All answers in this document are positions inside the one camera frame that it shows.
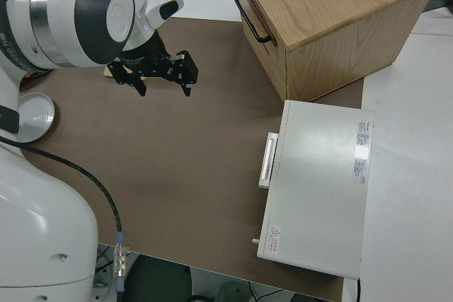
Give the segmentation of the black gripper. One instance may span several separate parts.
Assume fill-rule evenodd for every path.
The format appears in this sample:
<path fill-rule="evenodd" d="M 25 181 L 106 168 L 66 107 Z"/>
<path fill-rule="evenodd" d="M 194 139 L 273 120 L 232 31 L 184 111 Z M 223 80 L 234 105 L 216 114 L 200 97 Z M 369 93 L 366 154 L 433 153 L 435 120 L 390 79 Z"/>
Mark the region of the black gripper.
<path fill-rule="evenodd" d="M 185 96 L 190 96 L 192 85 L 197 83 L 198 68 L 188 51 L 183 50 L 169 56 L 158 31 L 140 46 L 121 51 L 119 56 L 121 63 L 111 62 L 107 68 L 117 84 L 131 86 L 138 94 L 145 96 L 147 87 L 141 77 L 134 72 L 142 71 L 147 74 L 159 61 L 166 58 L 168 68 L 165 79 L 179 84 Z M 134 72 L 129 73 L 124 66 Z"/>

